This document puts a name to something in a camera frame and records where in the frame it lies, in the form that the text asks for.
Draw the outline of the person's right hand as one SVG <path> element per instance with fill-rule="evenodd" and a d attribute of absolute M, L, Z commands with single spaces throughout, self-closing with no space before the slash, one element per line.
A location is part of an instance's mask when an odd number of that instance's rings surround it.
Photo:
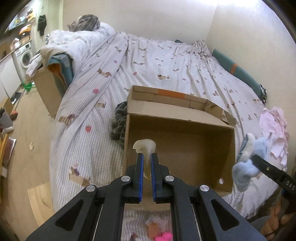
<path fill-rule="evenodd" d="M 278 204 L 271 209 L 270 217 L 260 230 L 260 233 L 266 238 L 266 240 L 272 240 L 275 237 L 275 231 L 279 226 L 287 224 L 295 215 L 295 213 L 284 214 L 282 218 L 280 218 L 280 210 L 281 203 L 278 202 Z"/>

